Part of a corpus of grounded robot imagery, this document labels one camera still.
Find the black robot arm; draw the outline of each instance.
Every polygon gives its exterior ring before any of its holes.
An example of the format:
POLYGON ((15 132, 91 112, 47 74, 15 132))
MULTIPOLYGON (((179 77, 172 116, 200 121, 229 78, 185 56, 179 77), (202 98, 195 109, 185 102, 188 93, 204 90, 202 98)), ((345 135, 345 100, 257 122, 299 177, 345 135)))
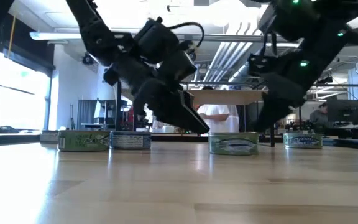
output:
POLYGON ((294 108, 305 103, 306 92, 345 45, 358 45, 358 28, 346 23, 358 17, 358 0, 273 0, 258 27, 264 34, 259 55, 249 59, 249 73, 260 75, 268 86, 257 131, 266 130, 294 108), (267 36, 289 42, 303 39, 299 47, 276 56, 265 56, 267 36))
POLYGON ((179 84, 196 71, 188 53, 194 53, 187 40, 179 42, 171 29, 194 25, 195 22, 165 27, 159 17, 149 19, 134 37, 112 32, 98 14, 93 0, 67 0, 80 28, 86 50, 101 65, 109 67, 104 80, 114 85, 118 80, 128 84, 134 95, 134 108, 142 111, 145 104, 158 121, 206 133, 208 125, 193 109, 191 95, 179 84))

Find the wood grain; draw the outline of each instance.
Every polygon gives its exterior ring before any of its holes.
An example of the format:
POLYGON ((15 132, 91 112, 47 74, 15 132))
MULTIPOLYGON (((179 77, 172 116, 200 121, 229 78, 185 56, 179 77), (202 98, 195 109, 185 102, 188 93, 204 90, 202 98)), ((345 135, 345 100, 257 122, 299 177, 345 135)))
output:
POLYGON ((206 143, 95 153, 0 146, 0 223, 358 223, 358 149, 277 144, 217 156, 206 143))

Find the can label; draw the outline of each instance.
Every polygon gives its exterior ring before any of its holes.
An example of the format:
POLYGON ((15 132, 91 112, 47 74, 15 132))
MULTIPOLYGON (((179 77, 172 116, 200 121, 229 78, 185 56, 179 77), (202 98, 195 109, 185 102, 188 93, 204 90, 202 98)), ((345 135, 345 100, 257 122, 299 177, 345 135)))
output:
POLYGON ((59 133, 59 149, 71 151, 102 151, 109 146, 108 132, 64 132, 59 133))
POLYGON ((209 150, 214 154, 253 155, 258 154, 257 134, 233 134, 209 136, 209 150))
POLYGON ((112 133, 110 144, 114 149, 150 149, 151 135, 112 133))
POLYGON ((321 136, 317 134, 284 134, 284 145, 286 147, 321 148, 321 136))
POLYGON ((40 135, 40 142, 58 142, 58 132, 42 132, 40 135))

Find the green led light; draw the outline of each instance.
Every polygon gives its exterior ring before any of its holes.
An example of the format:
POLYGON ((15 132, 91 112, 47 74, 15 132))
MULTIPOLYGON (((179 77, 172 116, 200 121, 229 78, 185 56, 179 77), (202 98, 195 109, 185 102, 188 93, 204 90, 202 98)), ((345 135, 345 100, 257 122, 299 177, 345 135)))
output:
POLYGON ((308 64, 309 64, 309 62, 307 60, 303 60, 300 63, 301 67, 306 67, 308 64))

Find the laboratory room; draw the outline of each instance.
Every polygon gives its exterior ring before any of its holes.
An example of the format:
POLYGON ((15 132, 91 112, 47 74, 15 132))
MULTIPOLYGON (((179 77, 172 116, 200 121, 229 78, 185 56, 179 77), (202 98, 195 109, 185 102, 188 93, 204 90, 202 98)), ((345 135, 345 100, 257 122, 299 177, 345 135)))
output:
POLYGON ((353 3, 0 0, 0 223, 358 223, 353 3))

